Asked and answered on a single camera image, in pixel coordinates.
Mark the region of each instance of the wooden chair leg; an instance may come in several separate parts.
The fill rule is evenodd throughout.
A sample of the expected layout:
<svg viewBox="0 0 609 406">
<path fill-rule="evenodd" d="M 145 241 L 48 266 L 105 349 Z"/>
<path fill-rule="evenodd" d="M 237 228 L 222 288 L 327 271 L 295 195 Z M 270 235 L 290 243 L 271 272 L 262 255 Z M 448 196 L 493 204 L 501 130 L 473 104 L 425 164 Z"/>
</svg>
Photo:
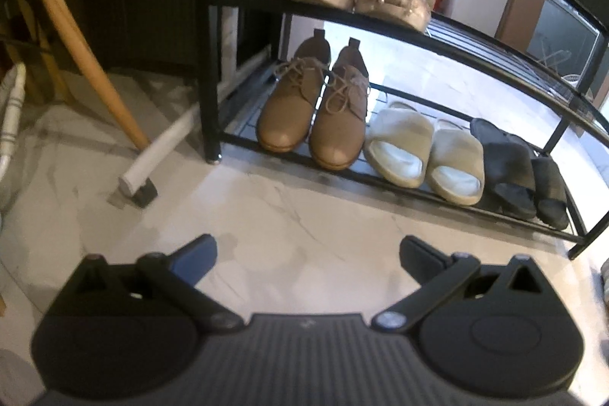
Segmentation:
<svg viewBox="0 0 609 406">
<path fill-rule="evenodd" d="M 78 29 L 64 0 L 42 0 L 57 33 L 70 52 L 80 72 L 89 80 L 119 126 L 140 150 L 144 150 L 150 140 L 139 127 L 114 85 L 91 52 L 86 40 Z"/>
<path fill-rule="evenodd" d="M 12 36 L 8 26 L 1 22 L 0 33 L 5 36 Z M 6 51 L 8 52 L 8 57 L 10 57 L 10 60 L 13 61 L 13 64 L 22 62 L 19 51 L 17 51 L 13 45 L 10 45 L 10 43 L 5 43 L 4 45 L 6 47 Z M 42 91 L 40 91 L 40 88 L 29 72 L 26 74 L 26 94 L 36 105 L 43 105 L 46 101 L 45 96 L 43 95 Z"/>
<path fill-rule="evenodd" d="M 19 10 L 23 15 L 23 19 L 26 22 L 27 30 L 30 33 L 30 37 L 32 40 L 36 39 L 36 35 L 38 34 L 38 43 L 43 49 L 51 49 L 51 44 L 46 37 L 45 32 L 42 30 L 40 24 L 38 24 L 38 32 L 36 31 L 36 18 L 34 16 L 34 12 L 32 11 L 32 7 L 28 4 L 26 0 L 17 0 L 19 4 Z M 55 60 L 55 56 L 51 53 L 41 53 L 41 57 L 43 63 L 45 64 L 46 70 L 51 76 L 51 80 L 53 81 L 53 88 L 55 89 L 55 95 L 59 96 L 66 104 L 74 103 L 74 96 L 66 81 L 63 79 L 62 73 L 57 65 L 57 61 Z"/>
</svg>

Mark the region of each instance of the chair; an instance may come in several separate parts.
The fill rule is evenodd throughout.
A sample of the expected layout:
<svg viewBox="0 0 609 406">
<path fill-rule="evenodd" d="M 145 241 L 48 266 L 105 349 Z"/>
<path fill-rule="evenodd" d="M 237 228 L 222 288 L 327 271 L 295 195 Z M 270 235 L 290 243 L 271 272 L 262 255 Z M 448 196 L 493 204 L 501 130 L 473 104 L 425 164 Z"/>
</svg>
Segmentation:
<svg viewBox="0 0 609 406">
<path fill-rule="evenodd" d="M 57 33 L 59 33 L 60 38 L 68 49 L 69 54 L 74 59 L 80 72 L 87 78 L 90 85 L 95 89 L 100 99 L 104 102 L 112 116 L 116 119 L 119 126 L 123 129 L 125 134 L 127 134 L 133 144 L 139 150 L 146 148 L 150 144 L 150 140 L 141 130 L 138 123 L 133 118 L 133 115 L 123 103 L 123 100 L 116 91 L 114 85 L 112 85 L 108 79 L 106 72 L 98 63 L 66 5 L 65 0 L 41 1 L 54 28 L 57 30 Z M 28 0 L 17 0 L 17 3 L 19 4 L 23 18 L 26 21 L 30 36 L 34 42 L 38 43 L 38 47 L 41 49 L 43 62 L 53 80 L 56 94 L 59 95 L 64 102 L 69 103 L 73 100 L 73 97 L 69 92 L 68 86 L 63 81 L 63 77 L 53 54 L 50 52 L 49 41 L 42 30 L 40 21 L 35 16 L 34 6 L 32 6 L 33 3 Z M 8 28 L 0 25 L 0 35 L 10 35 L 8 33 Z M 16 50 L 18 45 L 16 45 L 16 43 L 11 44 L 10 42 L 7 42 L 6 37 L 2 40 L 7 44 L 7 51 L 11 59 L 13 59 L 13 62 L 19 62 L 20 58 Z M 35 96 L 39 91 L 36 89 L 34 82 L 29 81 L 26 82 L 26 92 L 33 95 L 36 100 Z"/>
</svg>

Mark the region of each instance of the shoelace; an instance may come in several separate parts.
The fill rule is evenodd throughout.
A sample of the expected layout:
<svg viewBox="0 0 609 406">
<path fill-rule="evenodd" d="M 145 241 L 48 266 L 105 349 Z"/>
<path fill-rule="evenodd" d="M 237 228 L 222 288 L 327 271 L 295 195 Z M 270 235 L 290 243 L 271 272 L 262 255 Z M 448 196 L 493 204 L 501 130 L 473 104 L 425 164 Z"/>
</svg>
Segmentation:
<svg viewBox="0 0 609 406">
<path fill-rule="evenodd" d="M 362 75 L 352 73 L 348 69 L 345 69 L 345 74 L 347 76 L 340 76 L 334 72 L 330 73 L 331 79 L 328 82 L 328 88 L 333 89 L 333 93 L 328 97 L 325 104 L 328 114 L 339 114 L 347 108 L 351 101 L 349 90 L 352 88 L 355 88 L 360 93 L 360 97 L 365 99 L 366 103 L 368 101 L 368 95 L 370 94 L 368 81 Z M 333 111 L 330 109 L 330 103 L 336 98 L 340 98 L 340 107 L 337 111 Z"/>
<path fill-rule="evenodd" d="M 305 70 L 312 68 L 326 70 L 322 62 L 314 57 L 295 57 L 291 61 L 279 64 L 275 69 L 275 75 L 279 78 L 287 75 L 291 86 L 301 88 L 305 80 Z"/>
</svg>

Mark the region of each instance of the marble floor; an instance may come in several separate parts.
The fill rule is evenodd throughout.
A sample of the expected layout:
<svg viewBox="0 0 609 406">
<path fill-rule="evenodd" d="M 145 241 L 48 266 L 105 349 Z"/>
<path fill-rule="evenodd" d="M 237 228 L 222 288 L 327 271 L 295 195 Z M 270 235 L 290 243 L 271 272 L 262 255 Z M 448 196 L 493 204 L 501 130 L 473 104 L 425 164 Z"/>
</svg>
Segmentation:
<svg viewBox="0 0 609 406">
<path fill-rule="evenodd" d="M 335 56 L 349 36 L 361 39 L 374 81 L 488 118 L 537 144 L 557 122 L 533 100 L 442 57 L 326 28 Z M 253 312 L 361 312 L 369 319 L 418 287 L 398 260 L 406 234 L 488 263 L 531 254 L 585 337 L 572 393 L 592 406 L 609 397 L 609 335 L 596 276 L 609 257 L 609 232 L 570 262 L 566 242 L 472 222 L 232 146 L 224 146 L 220 166 L 209 166 L 200 159 L 196 134 L 153 173 L 159 197 L 139 210 L 116 191 L 118 176 L 135 158 L 132 146 L 83 78 L 66 77 L 81 105 L 28 109 L 17 156 L 0 185 L 0 293 L 7 303 L 0 318 L 0 401 L 7 406 L 27 404 L 41 391 L 29 339 L 84 254 L 133 262 L 148 251 L 176 250 L 204 232 L 216 237 L 219 258 L 198 288 L 245 318 Z M 152 137 L 193 97 L 180 80 L 164 76 L 129 73 L 113 81 Z M 555 157 L 592 226 L 609 205 L 605 182 L 571 130 Z"/>
</svg>

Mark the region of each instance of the black metal shoe rack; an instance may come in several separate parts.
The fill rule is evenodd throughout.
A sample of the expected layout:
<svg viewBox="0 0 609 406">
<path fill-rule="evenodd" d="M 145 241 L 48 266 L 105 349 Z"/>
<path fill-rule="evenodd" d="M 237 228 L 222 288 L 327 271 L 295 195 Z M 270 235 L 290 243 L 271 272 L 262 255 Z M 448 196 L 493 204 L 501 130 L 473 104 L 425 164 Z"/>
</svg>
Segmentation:
<svg viewBox="0 0 609 406">
<path fill-rule="evenodd" d="M 218 23 L 220 21 L 219 13 L 222 6 L 260 10 L 268 13 L 294 14 L 307 18 L 349 25 L 350 27 L 371 31 L 419 46 L 492 76 L 493 78 L 518 89 L 523 92 L 523 94 L 529 95 L 529 97 L 543 103 L 561 116 L 561 121 L 547 144 L 543 148 L 534 147 L 539 154 L 549 155 L 571 123 L 581 127 L 603 145 L 609 147 L 609 123 L 604 116 L 593 108 L 588 100 L 583 97 L 592 83 L 605 49 L 609 44 L 607 30 L 607 27 L 609 26 L 609 8 L 607 8 L 607 5 L 604 2 L 599 2 L 599 0 L 569 0 L 569 2 L 571 2 L 572 5 L 574 5 L 580 13 L 599 30 L 599 36 L 596 39 L 592 56 L 588 61 L 585 72 L 576 89 L 569 84 L 564 83 L 556 74 L 552 73 L 549 69 L 539 64 L 528 55 L 522 54 L 492 37 L 488 37 L 477 30 L 465 27 L 465 25 L 444 18 L 441 15 L 434 14 L 434 19 L 432 21 L 433 27 L 437 28 L 446 25 L 456 27 L 462 33 L 465 32 L 470 34 L 473 43 L 480 46 L 491 45 L 494 46 L 495 49 L 498 48 L 498 52 L 504 54 L 507 59 L 511 60 L 512 64 L 502 64 L 500 61 L 497 61 L 496 57 L 485 56 L 485 53 L 480 50 L 465 50 L 462 44 L 455 43 L 450 37 L 442 36 L 442 30 L 429 30 L 428 33 L 424 35 L 413 30 L 408 30 L 407 28 L 368 18 L 367 16 L 323 6 L 309 5 L 288 0 L 196 0 L 196 2 L 197 51 L 199 54 L 199 100 L 205 159 L 210 164 L 218 164 L 220 162 L 222 158 L 220 145 L 222 142 L 275 156 L 275 154 L 262 149 L 258 145 L 253 133 L 230 133 L 225 130 L 226 125 L 230 123 L 246 102 L 258 98 L 268 91 L 269 81 L 272 81 L 272 72 L 277 60 L 268 61 L 262 67 L 254 71 L 240 87 L 233 92 L 232 97 L 228 101 L 218 105 L 217 83 L 220 78 L 220 61 L 218 60 L 220 30 Z M 544 84 L 535 84 L 534 81 L 531 82 L 531 80 L 518 76 L 516 74 L 517 72 L 513 69 L 514 61 L 520 66 L 527 67 L 529 71 L 532 71 L 537 77 L 537 80 L 542 81 Z M 471 121 L 473 119 L 472 116 L 430 102 L 424 98 L 407 94 L 406 92 L 401 92 L 374 83 L 371 83 L 370 86 L 373 89 L 377 89 L 386 94 L 395 95 L 396 97 L 425 105 L 462 120 Z M 555 90 L 555 92 L 549 92 L 549 88 Z M 593 121 L 599 123 L 603 129 L 594 124 Z M 293 152 L 276 156 L 281 157 L 285 161 L 319 169 L 319 166 L 317 166 L 308 155 L 306 147 L 300 147 Z M 404 196 L 434 202 L 440 204 L 444 208 L 455 209 L 462 212 L 465 211 L 471 215 L 486 218 L 491 221 L 500 221 L 530 231 L 565 239 L 576 244 L 569 250 L 569 258 L 571 260 L 576 258 L 587 246 L 598 238 L 609 225 L 609 212 L 607 212 L 596 226 L 587 231 L 577 206 L 573 202 L 568 191 L 568 211 L 571 216 L 572 226 L 575 230 L 574 234 L 566 231 L 558 231 L 534 221 L 523 221 L 500 213 L 489 212 L 479 207 L 455 205 L 445 201 L 429 190 L 413 190 L 398 187 L 385 181 L 363 160 L 357 161 L 354 166 L 346 170 L 325 172 L 352 181 L 379 187 L 383 190 L 393 191 Z"/>
</svg>

